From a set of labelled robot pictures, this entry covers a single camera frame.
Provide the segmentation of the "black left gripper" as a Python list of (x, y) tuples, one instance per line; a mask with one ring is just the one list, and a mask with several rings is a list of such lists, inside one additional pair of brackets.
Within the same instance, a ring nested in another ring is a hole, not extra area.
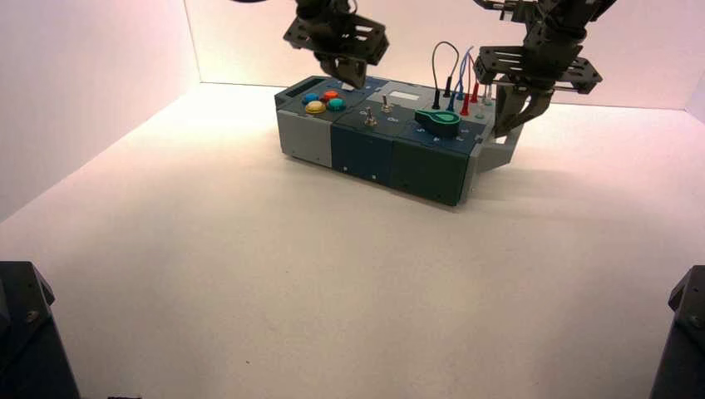
[[(367, 64), (377, 65), (389, 46), (386, 27), (357, 14), (333, 15), (325, 20), (297, 17), (283, 39), (293, 48), (321, 55), (321, 69), (355, 89), (365, 84)], [(336, 57), (346, 57), (342, 73)]]

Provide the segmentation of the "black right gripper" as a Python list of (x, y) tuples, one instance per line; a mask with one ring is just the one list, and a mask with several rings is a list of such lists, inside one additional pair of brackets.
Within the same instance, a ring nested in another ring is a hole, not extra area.
[[(546, 86), (559, 91), (589, 94), (602, 76), (589, 60), (580, 57), (582, 46), (568, 50), (525, 46), (481, 47), (475, 61), (477, 79), (484, 85), (497, 84), (499, 75), (510, 84)], [(552, 91), (523, 92), (517, 86), (499, 86), (495, 106), (494, 137), (503, 137), (518, 126), (541, 116), (549, 107)]]

